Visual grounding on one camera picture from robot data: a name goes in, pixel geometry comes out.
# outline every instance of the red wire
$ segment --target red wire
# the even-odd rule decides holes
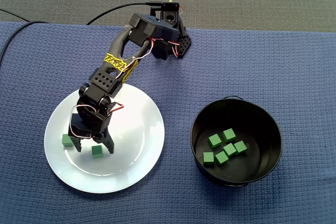
[[[114,112],[114,111],[121,110],[121,109],[124,107],[124,105],[123,105],[123,104],[121,104],[121,103],[119,103],[119,102],[117,102],[117,104],[118,104],[120,107],[118,107],[118,108],[116,108],[116,109],[113,109],[113,110],[111,110],[111,111],[109,112],[109,114],[111,114],[111,113],[112,113],[112,112]]]

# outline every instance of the black bowl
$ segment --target black bowl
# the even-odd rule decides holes
[[[265,110],[241,98],[227,99],[230,97],[236,96],[215,101],[200,111],[191,129],[191,147],[205,177],[220,185],[243,186],[266,177],[276,167],[282,137],[277,123]],[[247,150],[230,157],[222,166],[204,166],[203,152],[221,152],[225,145],[222,132],[229,128],[236,134],[232,143],[244,141]],[[211,149],[208,138],[216,133],[222,145]]]

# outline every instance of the blue textured fabric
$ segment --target blue textured fabric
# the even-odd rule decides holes
[[[20,25],[0,23],[0,48]],[[105,195],[58,179],[44,153],[48,119],[101,64],[120,29],[34,24],[9,45],[0,67],[0,223],[335,223],[333,33],[190,29],[183,60],[146,57],[128,80],[164,119],[153,170]],[[284,141],[275,170],[244,188],[204,178],[190,147],[197,113],[229,94],[267,110]]]

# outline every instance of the yellow tape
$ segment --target yellow tape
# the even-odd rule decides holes
[[[122,79],[122,84],[124,84],[127,81],[128,77],[131,75],[131,73],[137,67],[138,64],[139,64],[139,61],[136,60],[135,63],[133,64],[132,68],[130,69],[130,71],[128,71],[127,74],[125,75],[124,79]]]
[[[127,66],[126,62],[122,59],[116,58],[114,55],[107,53],[104,61],[111,63],[115,68],[123,71],[124,68]]]

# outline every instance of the green block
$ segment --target green block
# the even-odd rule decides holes
[[[243,141],[239,141],[238,143],[235,143],[235,147],[237,149],[237,155],[247,150]]]
[[[209,137],[209,145],[211,146],[212,149],[217,146],[220,146],[221,143],[222,143],[222,140],[220,140],[217,134]]]
[[[223,131],[223,138],[225,140],[225,143],[228,143],[236,139],[236,135],[232,129],[228,129],[228,130]]]
[[[103,149],[101,148],[101,145],[96,145],[96,146],[92,147],[92,155],[93,155],[94,158],[104,156]]]
[[[203,152],[203,164],[211,165],[214,163],[214,153],[212,152]]]
[[[64,145],[64,146],[73,146],[73,143],[72,143],[70,137],[68,136],[68,134],[63,134],[63,136],[62,136],[62,145]]]
[[[233,154],[236,154],[237,153],[237,150],[236,148],[233,146],[232,143],[229,143],[228,145],[225,145],[223,147],[223,150],[225,151],[226,155],[228,157],[231,157]]]
[[[216,162],[219,166],[223,165],[229,158],[226,156],[225,152],[220,152],[215,156]]]

